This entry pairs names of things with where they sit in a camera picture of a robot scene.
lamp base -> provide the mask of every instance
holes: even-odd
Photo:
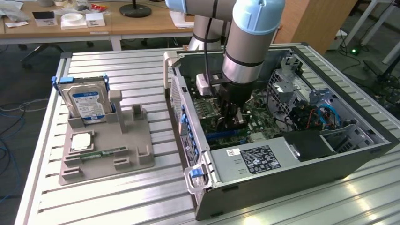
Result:
[[[136,5],[136,9],[133,9],[133,4],[128,4],[120,7],[120,13],[124,16],[140,18],[150,15],[150,8],[144,5]]]

hard drive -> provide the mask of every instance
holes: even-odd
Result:
[[[84,124],[105,121],[105,114],[113,112],[108,100],[108,77],[62,77],[58,83],[53,78],[53,87],[58,90],[70,118],[81,117]]]

robotic arm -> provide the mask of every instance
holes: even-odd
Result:
[[[285,1],[165,0],[165,2],[174,11],[230,22],[221,68],[222,78],[228,82],[220,85],[218,100],[224,129],[241,128],[245,126],[241,118],[242,106],[250,98],[252,85],[258,78]],[[212,80],[208,81],[210,88],[213,83]]]

circuit board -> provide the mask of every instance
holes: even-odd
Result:
[[[210,96],[196,98],[197,96],[193,85],[192,99],[210,150],[268,140],[281,133],[257,91],[254,91],[252,99],[244,106],[242,117],[246,118],[246,127],[240,130],[222,132],[216,130],[217,121],[221,118],[217,99]]]

wooden table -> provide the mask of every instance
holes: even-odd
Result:
[[[104,2],[100,4],[106,5],[110,12],[104,16],[105,26],[61,30],[60,15],[57,15],[58,25],[49,27],[37,27],[32,15],[32,12],[52,11],[61,7],[40,7],[36,2],[24,2],[21,10],[30,17],[29,25],[8,28],[4,23],[12,21],[4,17],[0,20],[0,45],[109,40],[112,49],[120,51],[120,40],[122,39],[192,36],[192,29],[174,27],[164,2],[153,3],[140,0],[138,3],[150,7],[152,14],[148,17],[122,16],[118,9],[128,2]]]

